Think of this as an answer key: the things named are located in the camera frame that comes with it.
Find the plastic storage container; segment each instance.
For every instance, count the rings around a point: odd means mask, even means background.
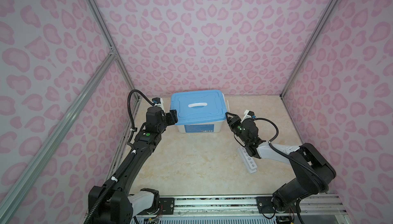
[[[175,125],[180,133],[217,133],[226,121],[225,99],[220,90],[175,93],[171,110],[177,111]]]

